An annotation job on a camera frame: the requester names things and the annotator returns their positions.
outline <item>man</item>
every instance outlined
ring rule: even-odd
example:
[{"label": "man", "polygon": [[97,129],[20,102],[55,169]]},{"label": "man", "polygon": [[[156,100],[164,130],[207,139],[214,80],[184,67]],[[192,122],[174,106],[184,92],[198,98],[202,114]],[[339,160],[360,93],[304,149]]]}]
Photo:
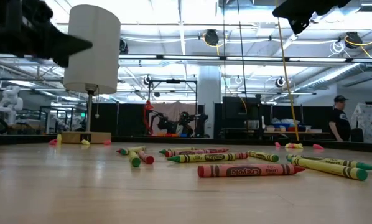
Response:
[{"label": "man", "polygon": [[345,112],[343,112],[347,100],[348,99],[343,96],[337,96],[334,98],[335,107],[331,112],[330,122],[328,124],[333,138],[338,142],[349,141],[350,137],[349,120]]}]

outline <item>wooden block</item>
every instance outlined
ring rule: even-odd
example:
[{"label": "wooden block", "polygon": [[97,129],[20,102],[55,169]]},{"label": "wooden block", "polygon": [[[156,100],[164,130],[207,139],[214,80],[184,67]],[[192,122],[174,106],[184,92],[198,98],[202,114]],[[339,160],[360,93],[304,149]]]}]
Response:
[{"label": "wooden block", "polygon": [[84,139],[91,144],[103,144],[105,141],[111,140],[111,133],[76,131],[66,131],[62,133],[62,143],[65,144],[81,144],[81,141]]}]

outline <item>black shirt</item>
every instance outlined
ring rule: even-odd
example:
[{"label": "black shirt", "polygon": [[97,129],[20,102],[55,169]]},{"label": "black shirt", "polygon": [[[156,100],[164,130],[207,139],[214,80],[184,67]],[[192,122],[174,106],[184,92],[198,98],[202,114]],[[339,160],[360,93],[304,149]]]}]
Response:
[{"label": "black shirt", "polygon": [[340,135],[342,140],[349,141],[350,124],[345,112],[340,109],[334,108],[334,110],[331,112],[330,121],[335,123],[338,134]]}]

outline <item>white lamp shade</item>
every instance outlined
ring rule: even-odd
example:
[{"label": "white lamp shade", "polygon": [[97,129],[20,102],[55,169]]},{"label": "white lamp shade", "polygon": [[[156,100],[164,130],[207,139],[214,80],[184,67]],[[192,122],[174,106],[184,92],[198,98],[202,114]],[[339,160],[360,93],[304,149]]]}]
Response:
[{"label": "white lamp shade", "polygon": [[70,11],[68,34],[89,40],[93,47],[70,56],[64,87],[86,93],[85,85],[98,85],[99,93],[117,90],[120,21],[98,6],[79,5]]}]

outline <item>black cap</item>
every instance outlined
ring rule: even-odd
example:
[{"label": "black cap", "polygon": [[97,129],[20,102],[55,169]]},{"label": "black cap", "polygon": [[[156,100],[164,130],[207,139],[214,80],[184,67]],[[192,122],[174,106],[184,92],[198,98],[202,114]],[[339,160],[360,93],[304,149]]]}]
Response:
[{"label": "black cap", "polygon": [[334,103],[345,102],[346,100],[349,100],[349,99],[346,99],[344,96],[339,95],[334,98]]}]

